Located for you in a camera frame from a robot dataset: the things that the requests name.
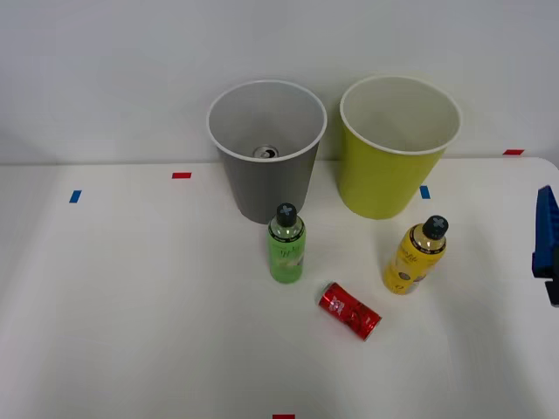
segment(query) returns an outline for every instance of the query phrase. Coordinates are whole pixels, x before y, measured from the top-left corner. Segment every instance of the bin rim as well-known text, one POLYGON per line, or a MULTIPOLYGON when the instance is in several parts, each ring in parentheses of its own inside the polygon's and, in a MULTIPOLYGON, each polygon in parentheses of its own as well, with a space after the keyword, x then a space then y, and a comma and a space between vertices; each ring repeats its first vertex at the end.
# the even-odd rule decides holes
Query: bin rim
POLYGON ((432 155, 434 153, 437 153, 440 150, 444 150, 445 148, 447 148, 448 146, 450 146, 458 137, 459 132, 462 128, 462 111, 460 110, 460 106, 458 106, 458 103, 456 103, 456 101, 444 90, 436 87, 435 85, 432 85, 429 82, 426 82, 424 80, 415 78, 415 77, 409 77, 409 76, 388 76, 388 75, 384 75, 384 76, 369 76, 365 79, 361 79, 359 81, 356 81, 353 85, 351 85, 348 90, 345 91, 345 93, 342 96, 342 100, 340 101, 340 116, 342 117, 342 121, 343 121, 343 125, 355 136, 357 137, 359 140, 363 141, 365 144, 376 148, 377 150, 381 150, 381 151, 385 151, 387 153, 392 153, 394 155, 432 155), (393 148, 388 148, 388 147, 384 147, 381 146, 379 144, 375 144, 372 141, 367 140, 365 137, 363 137, 362 135, 360 135, 359 133, 357 133, 357 131, 354 130, 353 127, 351 127, 351 125, 349 125, 348 120, 346 118, 346 115, 343 111, 343 105, 345 103, 345 99, 348 97, 348 95, 351 93, 352 90, 354 90, 355 88, 357 88, 359 85, 363 84, 363 83, 367 83, 371 80, 374 79, 406 79, 406 80, 412 80, 412 81, 416 81, 422 85, 428 86, 430 87, 432 90, 434 90, 435 92, 443 95, 449 102, 451 102, 451 104, 454 106, 454 109, 456 110, 456 114, 458 115, 458 128, 456 128, 456 132, 452 135, 452 138, 447 141, 445 144, 435 147, 435 148, 430 148, 428 150, 421 150, 421 151, 402 151, 402 150, 395 150, 393 148))
POLYGON ((285 81, 285 80, 280 80, 280 79, 258 79, 258 80, 247 81, 247 82, 241 83, 239 85, 235 85, 235 86, 225 90, 223 93, 221 93, 219 96, 217 96, 214 99, 213 102, 211 102, 210 109, 208 110, 208 113, 206 115, 206 129, 208 130, 208 133, 210 134, 210 138, 211 138, 212 142, 215 144, 215 146, 217 148, 219 148, 224 153, 226 153, 226 154, 228 154, 232 157, 235 157, 239 160, 252 161, 252 162, 255 162, 255 163, 263 163, 263 164, 275 163, 275 162, 278 162, 278 161, 291 160, 291 159, 294 159, 295 157, 298 157, 300 155, 305 154, 308 150, 310 150, 311 148, 313 148, 314 146, 316 146, 319 143, 322 136, 324 135, 324 132, 326 131, 327 124, 328 124, 328 115, 327 115, 327 112, 326 112, 326 107, 324 107, 324 104, 318 98, 318 96, 316 96, 313 92, 311 92, 306 87, 300 86, 300 85, 298 85, 296 83, 293 83, 291 81, 285 81), (211 116, 211 112, 213 111, 213 108, 215 107, 215 105, 224 96, 226 96, 227 94, 239 89, 240 87, 255 85, 255 84, 258 84, 258 83, 271 83, 271 84, 278 83, 278 84, 282 84, 282 85, 295 87, 296 89, 299 89, 302 92, 308 94, 314 100, 314 102, 316 102, 316 104, 318 104, 318 106, 320 107, 320 109, 322 111, 322 128, 321 128, 321 131, 316 136, 316 138, 308 146, 302 148, 301 150, 299 150, 295 153, 291 153, 290 155, 282 155, 280 157, 273 157, 271 159, 259 159, 259 158, 256 158, 256 157, 249 157, 247 155, 240 155, 239 153, 235 153, 235 152, 231 151, 229 148, 226 148, 223 145, 221 145, 219 143, 219 141, 217 141, 215 139, 215 137, 213 136, 213 134, 211 133, 211 130, 210 130, 210 116, 211 116))

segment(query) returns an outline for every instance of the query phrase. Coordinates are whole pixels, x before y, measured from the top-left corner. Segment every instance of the red can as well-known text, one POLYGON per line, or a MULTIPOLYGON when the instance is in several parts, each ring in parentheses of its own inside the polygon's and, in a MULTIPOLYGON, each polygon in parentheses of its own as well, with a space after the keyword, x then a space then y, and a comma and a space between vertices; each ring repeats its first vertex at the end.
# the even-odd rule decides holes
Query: red can
POLYGON ((336 282, 331 283, 322 293, 318 305, 345 323, 357 336, 367 340, 381 316, 349 295, 336 282))

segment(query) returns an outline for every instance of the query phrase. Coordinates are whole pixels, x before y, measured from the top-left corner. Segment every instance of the black bottle cap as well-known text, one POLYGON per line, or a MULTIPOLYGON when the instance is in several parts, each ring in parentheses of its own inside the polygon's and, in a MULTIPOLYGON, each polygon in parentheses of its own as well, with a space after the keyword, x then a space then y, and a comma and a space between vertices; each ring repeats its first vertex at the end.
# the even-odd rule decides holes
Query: black bottle cap
POLYGON ((291 227, 297 223, 297 209, 291 203, 282 203, 276 209, 278 224, 282 227, 291 227))
POLYGON ((430 216, 423 224, 423 234, 431 240, 440 240, 448 230, 448 221, 443 216, 430 216))

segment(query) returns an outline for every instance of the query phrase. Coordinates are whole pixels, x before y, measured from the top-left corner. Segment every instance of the yellow bottle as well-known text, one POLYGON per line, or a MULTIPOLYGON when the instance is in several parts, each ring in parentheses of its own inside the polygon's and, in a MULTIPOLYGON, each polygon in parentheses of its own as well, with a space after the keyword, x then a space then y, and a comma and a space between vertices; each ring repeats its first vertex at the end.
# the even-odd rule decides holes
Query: yellow bottle
POLYGON ((441 216, 411 227, 384 271, 387 288, 395 294, 412 292, 445 254, 447 230, 448 222, 441 216))

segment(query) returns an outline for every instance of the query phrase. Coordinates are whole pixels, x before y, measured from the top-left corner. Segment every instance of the bottle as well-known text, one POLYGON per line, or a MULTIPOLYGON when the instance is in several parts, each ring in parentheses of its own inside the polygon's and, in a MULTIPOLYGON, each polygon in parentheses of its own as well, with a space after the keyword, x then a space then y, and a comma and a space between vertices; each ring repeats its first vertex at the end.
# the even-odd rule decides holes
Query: bottle
POLYGON ((445 254, 447 230, 448 222, 441 216, 411 227, 384 272, 387 288, 395 294, 412 292, 445 254))
POLYGON ((291 203, 282 203, 268 224, 270 273, 276 281, 289 284, 300 278, 306 234, 297 209, 291 203))

